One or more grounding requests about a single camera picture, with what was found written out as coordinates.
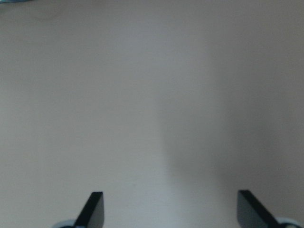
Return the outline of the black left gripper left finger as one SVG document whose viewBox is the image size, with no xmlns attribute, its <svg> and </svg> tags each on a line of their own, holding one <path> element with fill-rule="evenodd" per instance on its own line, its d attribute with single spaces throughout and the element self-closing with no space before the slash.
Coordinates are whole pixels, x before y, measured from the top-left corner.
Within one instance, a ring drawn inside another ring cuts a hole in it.
<svg viewBox="0 0 304 228">
<path fill-rule="evenodd" d="M 103 192 L 92 192 L 79 216 L 75 228 L 102 228 L 105 222 Z"/>
</svg>

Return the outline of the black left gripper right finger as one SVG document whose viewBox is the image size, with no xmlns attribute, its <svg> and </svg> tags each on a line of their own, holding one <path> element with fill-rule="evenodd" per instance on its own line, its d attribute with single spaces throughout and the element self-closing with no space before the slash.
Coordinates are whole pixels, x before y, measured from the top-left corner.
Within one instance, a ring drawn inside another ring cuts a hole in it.
<svg viewBox="0 0 304 228">
<path fill-rule="evenodd" d="M 237 193 L 237 221 L 241 228 L 282 228 L 251 191 Z"/>
</svg>

